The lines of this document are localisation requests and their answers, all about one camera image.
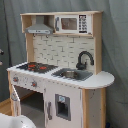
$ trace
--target white tile backsplash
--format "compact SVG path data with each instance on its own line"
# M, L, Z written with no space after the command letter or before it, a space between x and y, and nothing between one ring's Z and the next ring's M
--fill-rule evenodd
M76 68L80 52L88 51L94 57L93 38L35 35L33 43L35 61L40 63ZM88 70L94 70L87 55L82 56L82 63L85 62L87 62Z

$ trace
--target toy stove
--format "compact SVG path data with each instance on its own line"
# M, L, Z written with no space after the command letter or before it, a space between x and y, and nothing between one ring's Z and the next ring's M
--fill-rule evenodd
M23 69L23 70L29 70L31 72L38 72L38 73L44 74L44 73L46 73L52 69L57 68L57 66L42 64L42 63L36 63L36 62L30 62L30 63L24 64L22 66L19 66L17 68Z

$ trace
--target faucet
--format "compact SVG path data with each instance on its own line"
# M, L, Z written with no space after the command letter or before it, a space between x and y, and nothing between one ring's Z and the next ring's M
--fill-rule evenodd
M94 65L94 60L93 60L92 55L91 55L89 52L87 52L87 51L83 51L83 52L81 52L81 53L79 54L79 56L78 56L78 63L77 63L77 65L76 65L76 68L78 68L78 70L86 69L86 62L85 62L85 64L82 64L82 63L81 63L81 57L82 57L83 54L88 55L89 58L90 58L90 61L91 61L90 64L91 64L91 65Z

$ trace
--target cabinet door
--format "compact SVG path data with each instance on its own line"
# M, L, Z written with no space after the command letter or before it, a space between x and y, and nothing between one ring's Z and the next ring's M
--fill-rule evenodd
M46 128L82 128L81 89L50 81L45 91Z
M12 85L11 100L12 100L12 103L13 103L12 107L13 107L14 116L21 115L20 99L19 99L19 96L16 92L16 89L15 89L14 85Z

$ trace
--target microwave window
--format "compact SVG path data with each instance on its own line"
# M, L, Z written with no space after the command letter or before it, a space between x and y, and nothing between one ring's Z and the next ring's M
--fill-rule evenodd
M61 26L64 30L77 30L77 19L76 18L62 18Z

